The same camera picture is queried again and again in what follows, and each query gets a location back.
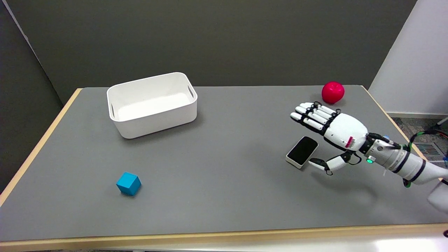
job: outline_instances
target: red label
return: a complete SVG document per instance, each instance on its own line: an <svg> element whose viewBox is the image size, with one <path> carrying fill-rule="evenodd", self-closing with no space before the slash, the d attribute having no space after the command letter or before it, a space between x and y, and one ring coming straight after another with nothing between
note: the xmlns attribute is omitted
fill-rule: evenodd
<svg viewBox="0 0 448 252"><path fill-rule="evenodd" d="M350 144L352 143L352 141L353 141L353 137L351 136L351 137L349 138L347 144L345 145L345 147L348 148L348 147L350 146Z"/></svg>

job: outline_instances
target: apple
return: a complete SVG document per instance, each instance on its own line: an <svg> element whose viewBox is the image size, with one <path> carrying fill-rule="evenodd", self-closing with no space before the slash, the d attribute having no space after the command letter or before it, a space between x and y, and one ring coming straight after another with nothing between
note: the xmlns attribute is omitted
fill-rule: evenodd
<svg viewBox="0 0 448 252"><path fill-rule="evenodd" d="M338 82L332 81L323 86L322 99L326 103L333 104L341 100L342 97L344 97L344 93L344 86Z"/></svg>

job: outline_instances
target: wooden table edge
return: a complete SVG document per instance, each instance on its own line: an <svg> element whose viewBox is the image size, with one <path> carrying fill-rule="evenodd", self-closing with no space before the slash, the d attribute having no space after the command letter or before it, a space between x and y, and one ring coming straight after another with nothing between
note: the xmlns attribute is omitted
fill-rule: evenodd
<svg viewBox="0 0 448 252"><path fill-rule="evenodd" d="M67 110L72 105L73 101L78 96L79 92L82 88L78 88L75 90L75 92L72 94L70 99L67 101L67 103L64 105L62 110L59 112L59 114L56 116L55 120L51 123L50 127L47 129L47 131L43 134L42 138L39 140L37 145L34 147L34 149L31 151L31 153L28 155L28 157L25 159L25 162L20 166L19 170L16 172L14 177L11 179L11 181L8 183L6 188L3 190L3 192L0 194L0 207L5 202L6 198L9 196L9 194L13 191L14 187L19 182L20 178L23 176L23 174L26 172L34 158L39 153L40 149L44 146L50 135L53 133L56 126L61 121L62 117L65 115Z"/></svg>
<svg viewBox="0 0 448 252"><path fill-rule="evenodd" d="M389 118L389 120L391 121L391 123L396 127L396 129L400 132L400 134L406 139L406 141L409 142L409 138L403 133L403 131L398 127L398 125L394 122L394 120L392 120L392 118L389 116L389 114L384 111L383 107L381 107L381 105L375 100L375 98L373 98L373 96L369 93L369 91L364 87L361 86L368 95L370 95L370 97L372 98L372 100L378 105L378 107L383 111L383 113ZM423 155L423 153L415 146L415 144L412 145L412 149L415 150L415 152L423 159L425 159L426 161L428 161L426 159L426 157Z"/></svg>
<svg viewBox="0 0 448 252"><path fill-rule="evenodd" d="M403 131L390 118L384 109L376 102L372 95L364 86L361 86L373 99L383 113L389 118L392 124L398 129L403 137L409 141ZM56 119L50 125L36 147L27 157L20 169L17 171L11 182L0 195L0 207L5 202L13 188L16 186L22 175L26 172L31 162L34 160L42 146L48 140L62 117L65 115L73 101L78 96L82 88L78 88L62 108ZM423 154L414 147L419 156ZM448 223L434 224L411 224L411 225L380 225L380 226L348 226L330 228L305 228L290 230L261 230L261 231L241 231L241 232L218 232L218 233L194 233L194 234L174 234L174 235L134 235L134 236L107 236L107 237L79 237L60 238L42 240L23 240L0 242L0 251L32 251L32 250L56 250L56 249L83 249L83 248L105 248L138 245L159 245L159 244L179 244L179 243L213 243L213 242L241 242L241 241L265 241L279 239L305 239L305 238L325 238L325 237L346 237L346 236L368 236L368 235L393 235L393 234L442 234L448 229Z"/></svg>

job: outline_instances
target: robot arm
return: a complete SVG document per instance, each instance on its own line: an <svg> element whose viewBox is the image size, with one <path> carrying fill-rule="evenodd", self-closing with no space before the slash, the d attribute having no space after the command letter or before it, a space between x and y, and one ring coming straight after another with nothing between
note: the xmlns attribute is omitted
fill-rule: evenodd
<svg viewBox="0 0 448 252"><path fill-rule="evenodd" d="M345 166L352 154L360 151L370 163L376 162L403 178L405 186L425 184L443 178L429 195L428 201L438 210L448 213L448 169L438 167L416 156L402 145L375 133L354 117L332 110L319 102L302 103L291 118L313 132L319 133L332 146L344 151L327 161L311 158L309 163L332 175Z"/></svg>

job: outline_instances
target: white plastic bin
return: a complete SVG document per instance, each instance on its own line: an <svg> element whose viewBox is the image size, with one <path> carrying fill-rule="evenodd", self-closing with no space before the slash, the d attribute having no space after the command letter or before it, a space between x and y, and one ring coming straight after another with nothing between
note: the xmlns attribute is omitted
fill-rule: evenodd
<svg viewBox="0 0 448 252"><path fill-rule="evenodd" d="M192 122L198 95L183 73L163 74L108 89L109 116L124 138Z"/></svg>

